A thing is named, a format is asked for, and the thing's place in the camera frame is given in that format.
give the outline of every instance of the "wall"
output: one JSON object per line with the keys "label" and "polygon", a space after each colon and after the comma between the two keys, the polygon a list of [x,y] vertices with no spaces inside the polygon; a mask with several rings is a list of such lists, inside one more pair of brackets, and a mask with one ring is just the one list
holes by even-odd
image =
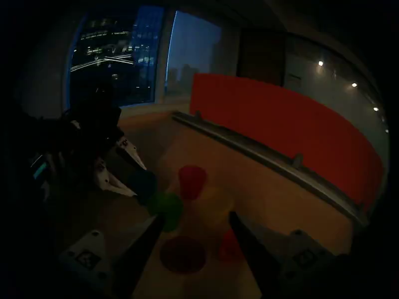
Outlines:
{"label": "wall", "polygon": [[243,29],[237,76],[281,86],[285,64],[285,34]]}
{"label": "wall", "polygon": [[320,32],[317,29],[317,25],[309,20],[308,15],[298,12],[295,6],[288,3],[288,1],[265,0],[265,2],[277,15],[288,32],[307,37],[340,53],[347,60],[356,65],[361,73],[365,75],[376,89],[378,89],[376,80],[366,65],[340,41],[326,33]]}
{"label": "wall", "polygon": [[21,71],[15,89],[24,111],[34,117],[58,118],[66,108],[71,47],[84,13],[64,16],[38,46]]}
{"label": "wall", "polygon": [[352,82],[317,62],[296,55],[286,55],[284,88],[306,95],[334,110],[351,122],[371,143],[383,162],[385,173],[389,167],[389,135],[373,105]]}

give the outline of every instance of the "red partition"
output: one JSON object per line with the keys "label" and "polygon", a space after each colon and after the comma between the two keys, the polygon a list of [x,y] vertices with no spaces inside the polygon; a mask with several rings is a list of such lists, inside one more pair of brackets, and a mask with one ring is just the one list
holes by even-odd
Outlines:
{"label": "red partition", "polygon": [[263,143],[303,164],[367,210],[384,168],[350,122],[296,92],[247,78],[196,74],[190,113]]}

